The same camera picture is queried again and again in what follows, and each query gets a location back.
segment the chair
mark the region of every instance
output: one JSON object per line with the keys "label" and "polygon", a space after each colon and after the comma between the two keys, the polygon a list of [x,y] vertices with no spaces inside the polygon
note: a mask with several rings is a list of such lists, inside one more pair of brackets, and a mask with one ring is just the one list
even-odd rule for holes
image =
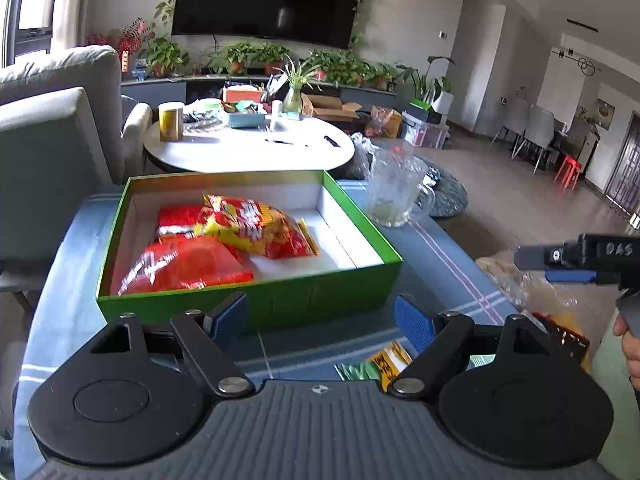
{"label": "chair", "polygon": [[518,153],[525,144],[529,142],[535,144],[540,148],[536,167],[533,169],[533,173],[535,174],[538,170],[542,154],[548,150],[549,144],[554,138],[554,121],[555,117],[551,112],[539,106],[534,106],[529,116],[524,139],[518,149],[511,155],[511,160],[518,156]]}
{"label": "chair", "polygon": [[578,177],[580,176],[580,172],[582,171],[582,165],[580,162],[575,160],[572,156],[566,156],[562,161],[562,166],[560,166],[560,170],[556,173],[556,177],[554,182],[558,180],[558,178],[566,171],[566,174],[562,178],[562,186],[564,189],[569,187],[569,184],[573,184],[571,186],[571,190],[575,189],[575,185],[578,183]]}
{"label": "chair", "polygon": [[0,292],[39,290],[82,200],[142,174],[151,108],[120,95],[109,46],[0,69]]}
{"label": "chair", "polygon": [[516,141],[524,135],[524,131],[527,129],[527,122],[529,121],[529,113],[531,111],[531,105],[524,99],[517,97],[509,99],[507,102],[507,111],[502,122],[502,127],[495,134],[491,143],[495,142],[502,132],[505,132],[504,138],[507,138],[509,132],[516,134]]}

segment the red snack bag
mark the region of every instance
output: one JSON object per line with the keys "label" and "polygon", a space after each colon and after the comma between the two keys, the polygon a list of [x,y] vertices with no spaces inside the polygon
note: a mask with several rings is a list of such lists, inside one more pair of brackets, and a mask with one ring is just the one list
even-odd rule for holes
{"label": "red snack bag", "polygon": [[220,243],[209,236],[153,243],[122,280],[118,295],[204,288],[254,278]]}
{"label": "red snack bag", "polygon": [[175,236],[193,234],[197,223],[207,221],[211,208],[201,205],[177,205],[163,207],[158,211],[158,239],[161,242]]}
{"label": "red snack bag", "polygon": [[196,225],[196,235],[215,236],[225,245],[272,260],[319,254],[303,220],[243,198],[205,195],[205,202],[213,213]]}

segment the blue tablecloth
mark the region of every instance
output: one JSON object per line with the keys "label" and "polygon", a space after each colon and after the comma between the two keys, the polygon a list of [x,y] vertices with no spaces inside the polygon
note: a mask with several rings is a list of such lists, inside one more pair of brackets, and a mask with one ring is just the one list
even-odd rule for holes
{"label": "blue tablecloth", "polygon": [[[366,184],[340,185],[358,205]],[[24,355],[15,410],[15,473],[27,478],[43,458],[27,422],[36,388],[105,324],[95,302],[119,192],[89,197],[60,246],[33,319]],[[515,312],[476,264],[428,216],[399,229],[382,229],[404,258],[390,301],[382,309],[295,330],[247,335],[228,352],[245,373],[265,378],[338,380],[333,364],[359,362],[393,339],[403,340],[393,322],[395,294],[411,294],[433,312],[458,310],[481,324],[501,324]]]}

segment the finger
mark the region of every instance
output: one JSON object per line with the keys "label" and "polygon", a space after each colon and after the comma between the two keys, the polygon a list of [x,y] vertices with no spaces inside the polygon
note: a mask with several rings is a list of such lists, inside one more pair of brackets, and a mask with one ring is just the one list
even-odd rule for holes
{"label": "finger", "polygon": [[640,361],[640,339],[627,332],[622,336],[622,353],[628,361]]}
{"label": "finger", "polygon": [[622,314],[618,314],[616,322],[613,324],[613,335],[619,337],[625,335],[625,332],[628,332],[628,330],[629,327],[626,324],[625,318],[622,317]]}
{"label": "finger", "polygon": [[632,377],[640,380],[640,361],[627,361],[626,367]]}

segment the gray sofa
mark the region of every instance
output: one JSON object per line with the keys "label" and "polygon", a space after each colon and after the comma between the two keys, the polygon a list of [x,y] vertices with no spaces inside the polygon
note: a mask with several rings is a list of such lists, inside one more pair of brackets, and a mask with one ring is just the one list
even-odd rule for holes
{"label": "gray sofa", "polygon": [[142,174],[151,108],[120,81],[109,46],[0,69],[0,291],[9,267],[53,259],[82,199]]}

